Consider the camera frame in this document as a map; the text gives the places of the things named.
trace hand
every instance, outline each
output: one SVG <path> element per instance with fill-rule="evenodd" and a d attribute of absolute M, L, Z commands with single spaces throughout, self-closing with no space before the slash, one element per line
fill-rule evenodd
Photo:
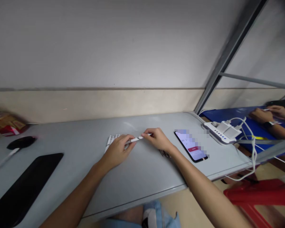
<path fill-rule="evenodd" d="M 263 124 L 265 122 L 273 122 L 273 115 L 269 111 L 264 111 L 263 109 L 256 108 L 254 111 L 249 113 L 249 116 L 255 121 Z"/>
<path fill-rule="evenodd" d="M 121 135 L 120 137 L 116 138 L 99 162 L 105 165 L 108 170 L 124 162 L 130 154 L 131 150 L 134 148 L 136 142 L 130 143 L 127 149 L 124 149 L 125 143 L 129 139 L 134 138 L 135 137 L 133 135 Z"/>
<path fill-rule="evenodd" d="M 147 139 L 157 149 L 164 150 L 167 153 L 171 153 L 171 149 L 174 148 L 174 145 L 160 128 L 148 128 L 142 133 L 142 137 Z"/>
<path fill-rule="evenodd" d="M 273 106 L 268 106 L 267 108 L 277 117 L 285 118 L 285 108 L 283 106 L 273 105 Z"/>

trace blue cloth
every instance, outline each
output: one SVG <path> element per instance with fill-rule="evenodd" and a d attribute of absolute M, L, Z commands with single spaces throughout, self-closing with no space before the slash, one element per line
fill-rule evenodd
<path fill-rule="evenodd" d="M 178 213 L 176 213 L 176 217 L 172 218 L 169 213 L 162 207 L 161 203 L 158 200 L 147 203 L 143 206 L 144 215 L 148 212 L 155 210 L 156 217 L 150 216 L 149 220 L 155 219 L 156 228 L 181 228 L 180 218 Z M 104 228 L 142 228 L 141 225 L 126 222 L 123 220 L 117 219 L 105 219 L 101 222 L 101 227 Z"/>

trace desk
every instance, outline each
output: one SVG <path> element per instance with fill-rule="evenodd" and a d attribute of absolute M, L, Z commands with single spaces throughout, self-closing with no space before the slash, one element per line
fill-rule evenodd
<path fill-rule="evenodd" d="M 223 120 L 228 120 L 234 117 L 239 117 L 239 118 L 244 118 L 247 117 L 246 123 L 248 124 L 248 126 L 251 128 L 253 134 L 255 136 L 259 136 L 259 137 L 265 137 L 268 139 L 272 139 L 275 140 L 276 138 L 270 134 L 266 129 L 262 128 L 262 126 L 250 119 L 249 113 L 253 110 L 255 110 L 256 108 L 261 108 L 261 109 L 265 109 L 266 106 L 252 106 L 252 107 L 243 107 L 243 108 L 231 108 L 231 109 L 217 109 L 217 110 L 209 110 L 209 111 L 205 111 L 202 114 L 200 114 L 200 116 L 205 116 L 207 119 L 209 119 L 210 121 L 216 121 L 216 122 L 222 122 Z M 285 128 L 285 121 L 284 120 L 280 120 L 280 119 L 276 119 L 277 121 L 281 122 L 281 126 L 283 126 Z M 231 122 L 232 126 L 236 126 L 240 123 L 240 120 L 233 120 Z M 250 135 L 249 130 L 247 129 L 247 127 L 245 126 L 245 124 L 243 124 L 243 129 L 246 133 L 246 135 Z M 251 144 L 241 144 L 241 146 L 243 146 L 244 148 L 246 148 L 248 151 L 252 151 L 252 145 Z M 261 148 L 263 149 L 268 149 L 269 147 L 272 147 L 273 145 L 259 145 Z M 256 147 L 256 152 L 260 153 L 262 152 L 261 149 L 259 149 L 258 147 Z"/>
<path fill-rule="evenodd" d="M 147 127 L 160 127 L 190 160 L 174 135 L 175 129 L 188 129 L 209 154 L 209 159 L 192 164 L 210 180 L 252 166 L 251 160 L 233 145 L 219 145 L 204 133 L 200 125 L 200 121 L 189 113 L 171 113 L 32 126 L 20 136 L 0 139 L 1 160 L 10 152 L 6 146 L 11 141 L 30 135 L 38 137 L 34 144 L 15 154 L 0 169 L 0 198 L 36 157 L 64 153 L 27 215 L 17 226 L 38 227 L 102 157 L 110 134 L 139 136 Z M 83 220 L 99 220 L 185 188 L 184 179 L 171 159 L 162 157 L 148 142 L 140 140 L 128 159 L 104 177 Z"/>

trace wall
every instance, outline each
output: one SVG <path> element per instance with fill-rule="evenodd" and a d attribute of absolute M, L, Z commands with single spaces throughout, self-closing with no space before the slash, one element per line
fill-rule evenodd
<path fill-rule="evenodd" d="M 0 0 L 0 88 L 203 88 L 245 3 Z"/>
<path fill-rule="evenodd" d="M 285 84 L 285 0 L 268 0 L 226 73 Z M 218 87 L 270 87 L 222 78 Z"/>
<path fill-rule="evenodd" d="M 31 123 L 192 111 L 203 89 L 0 92 L 0 110 Z M 280 99 L 284 89 L 216 89 L 205 106 L 232 108 Z"/>
<path fill-rule="evenodd" d="M 34 123 L 194 110 L 244 4 L 2 0 L 0 89 L 29 91 L 0 92 L 0 110 Z M 269 0 L 227 72 L 285 83 L 285 1 Z M 235 79 L 218 87 L 229 89 L 205 109 L 285 95 Z"/>

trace blue tablecloth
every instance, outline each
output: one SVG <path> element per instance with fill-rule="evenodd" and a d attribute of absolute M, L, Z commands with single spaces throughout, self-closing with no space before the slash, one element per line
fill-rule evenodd
<path fill-rule="evenodd" d="M 210 121 L 216 121 L 216 122 L 221 122 L 223 120 L 229 120 L 234 117 L 239 117 L 239 118 L 244 118 L 247 117 L 246 123 L 252 130 L 253 134 L 258 137 L 265 137 L 267 139 L 276 139 L 272 134 L 270 134 L 267 130 L 265 130 L 258 122 L 252 120 L 249 118 L 249 113 L 253 111 L 256 108 L 261 108 L 265 109 L 266 106 L 253 106 L 253 107 L 243 107 L 243 108 L 231 108 L 231 109 L 215 109 L 215 110 L 209 110 L 209 111 L 204 111 L 203 113 L 200 114 L 200 116 L 205 116 L 207 119 Z M 276 119 L 279 121 L 281 126 L 285 128 L 285 121 L 281 119 Z M 231 122 L 232 126 L 236 126 L 240 123 L 240 120 L 233 120 Z M 247 129 L 246 125 L 243 124 L 243 129 L 246 133 L 246 135 L 251 135 L 249 130 Z M 252 151 L 252 145 L 251 144 L 241 144 L 244 148 L 246 148 L 248 151 Z M 272 147 L 273 145 L 259 145 L 263 149 L 267 149 L 269 147 Z M 260 153 L 262 150 L 258 147 L 256 147 L 256 152 Z"/>

